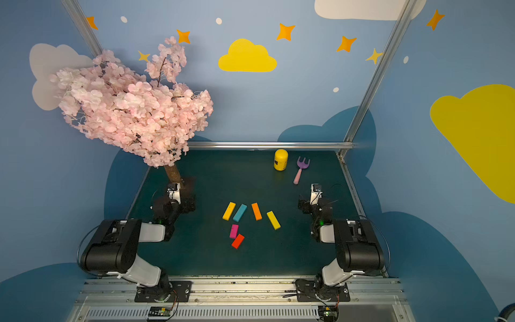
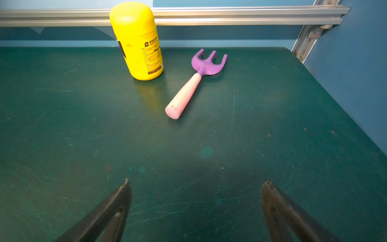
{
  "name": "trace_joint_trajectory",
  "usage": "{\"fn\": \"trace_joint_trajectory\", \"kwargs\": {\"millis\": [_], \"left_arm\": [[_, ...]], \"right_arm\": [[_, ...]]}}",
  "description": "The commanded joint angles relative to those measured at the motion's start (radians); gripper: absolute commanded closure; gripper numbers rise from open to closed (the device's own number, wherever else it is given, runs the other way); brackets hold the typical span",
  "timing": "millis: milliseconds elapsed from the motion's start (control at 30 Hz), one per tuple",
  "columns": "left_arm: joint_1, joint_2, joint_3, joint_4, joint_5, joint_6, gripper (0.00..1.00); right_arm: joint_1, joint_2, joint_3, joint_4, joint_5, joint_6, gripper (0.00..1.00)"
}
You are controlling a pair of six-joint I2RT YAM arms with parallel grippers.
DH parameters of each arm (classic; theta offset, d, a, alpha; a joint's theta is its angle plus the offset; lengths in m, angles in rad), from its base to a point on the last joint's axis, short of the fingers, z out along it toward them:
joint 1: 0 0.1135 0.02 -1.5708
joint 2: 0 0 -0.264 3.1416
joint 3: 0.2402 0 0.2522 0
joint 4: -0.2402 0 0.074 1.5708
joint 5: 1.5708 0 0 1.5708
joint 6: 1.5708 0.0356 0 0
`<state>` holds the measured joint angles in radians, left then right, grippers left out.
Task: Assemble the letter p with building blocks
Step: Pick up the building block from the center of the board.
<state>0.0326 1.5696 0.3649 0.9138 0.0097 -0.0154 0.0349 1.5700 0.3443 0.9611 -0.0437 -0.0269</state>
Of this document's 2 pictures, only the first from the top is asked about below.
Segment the teal block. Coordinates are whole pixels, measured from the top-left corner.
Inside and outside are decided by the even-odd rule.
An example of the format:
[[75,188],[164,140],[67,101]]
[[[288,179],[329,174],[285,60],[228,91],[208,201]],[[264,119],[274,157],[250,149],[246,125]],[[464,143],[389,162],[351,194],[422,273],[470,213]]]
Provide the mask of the teal block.
[[239,223],[241,218],[243,217],[245,211],[247,210],[248,206],[245,204],[241,204],[238,208],[236,214],[233,216],[233,221]]

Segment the magenta block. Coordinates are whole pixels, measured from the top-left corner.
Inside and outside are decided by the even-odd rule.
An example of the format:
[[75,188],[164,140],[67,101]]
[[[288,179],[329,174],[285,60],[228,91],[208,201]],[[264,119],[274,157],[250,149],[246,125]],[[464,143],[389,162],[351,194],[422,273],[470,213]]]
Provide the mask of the magenta block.
[[229,237],[231,239],[236,239],[236,237],[238,236],[238,229],[239,229],[239,225],[237,225],[237,224],[232,225],[230,235],[229,235]]

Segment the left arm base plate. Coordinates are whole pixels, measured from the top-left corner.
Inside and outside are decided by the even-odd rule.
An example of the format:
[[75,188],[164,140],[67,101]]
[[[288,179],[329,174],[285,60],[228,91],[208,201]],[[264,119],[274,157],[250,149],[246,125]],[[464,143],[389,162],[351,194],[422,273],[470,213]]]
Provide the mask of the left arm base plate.
[[167,286],[137,287],[135,303],[187,303],[193,283],[171,280]]

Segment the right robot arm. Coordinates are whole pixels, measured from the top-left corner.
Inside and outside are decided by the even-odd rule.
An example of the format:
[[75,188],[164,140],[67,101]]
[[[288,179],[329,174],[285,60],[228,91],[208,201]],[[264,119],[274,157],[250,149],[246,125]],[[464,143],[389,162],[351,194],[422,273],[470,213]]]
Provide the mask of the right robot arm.
[[333,203],[324,197],[299,199],[298,207],[311,216],[315,241],[335,246],[335,258],[314,279],[295,281],[297,301],[349,301],[348,280],[384,267],[384,253],[371,222],[332,218]]

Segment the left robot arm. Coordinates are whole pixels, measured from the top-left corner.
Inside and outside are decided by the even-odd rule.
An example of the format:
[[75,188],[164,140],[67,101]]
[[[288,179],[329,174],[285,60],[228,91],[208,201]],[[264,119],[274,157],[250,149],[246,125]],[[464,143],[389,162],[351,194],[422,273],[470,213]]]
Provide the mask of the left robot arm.
[[153,222],[140,219],[104,220],[79,258],[88,273],[115,276],[136,285],[136,303],[186,303],[192,283],[173,282],[165,269],[138,255],[143,243],[169,241],[179,216],[195,210],[195,196],[174,193],[154,201]]

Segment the short yellow block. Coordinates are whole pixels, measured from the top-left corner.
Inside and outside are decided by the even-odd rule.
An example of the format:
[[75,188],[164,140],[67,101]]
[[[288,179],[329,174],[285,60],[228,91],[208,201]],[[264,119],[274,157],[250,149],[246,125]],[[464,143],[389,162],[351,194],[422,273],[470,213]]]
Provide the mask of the short yellow block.
[[277,219],[277,217],[275,216],[274,212],[273,211],[269,211],[267,213],[267,216],[268,216],[268,219],[269,221],[271,222],[272,224],[272,227],[277,230],[277,229],[280,229],[281,228],[281,225]]

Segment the long yellow block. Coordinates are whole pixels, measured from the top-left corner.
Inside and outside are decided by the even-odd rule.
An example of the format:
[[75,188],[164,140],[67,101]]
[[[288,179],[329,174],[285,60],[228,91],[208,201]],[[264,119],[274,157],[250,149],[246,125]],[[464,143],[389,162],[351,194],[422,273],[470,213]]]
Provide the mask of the long yellow block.
[[230,202],[227,209],[224,212],[223,220],[229,221],[231,219],[231,216],[233,215],[234,209],[236,207],[236,204],[234,202]]

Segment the orange block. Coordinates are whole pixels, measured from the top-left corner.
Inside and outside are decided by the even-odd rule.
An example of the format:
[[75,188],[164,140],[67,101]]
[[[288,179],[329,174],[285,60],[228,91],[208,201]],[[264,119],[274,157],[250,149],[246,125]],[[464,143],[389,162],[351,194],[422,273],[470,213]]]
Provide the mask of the orange block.
[[252,211],[253,211],[256,221],[262,220],[262,214],[261,214],[259,205],[257,203],[252,203]]

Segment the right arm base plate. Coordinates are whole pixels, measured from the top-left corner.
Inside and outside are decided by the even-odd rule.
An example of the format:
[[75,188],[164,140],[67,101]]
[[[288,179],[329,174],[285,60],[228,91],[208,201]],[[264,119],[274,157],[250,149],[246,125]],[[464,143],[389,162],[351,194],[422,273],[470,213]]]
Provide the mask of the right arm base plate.
[[335,287],[327,286],[322,280],[297,279],[294,282],[298,302],[350,302],[350,291],[346,283]]

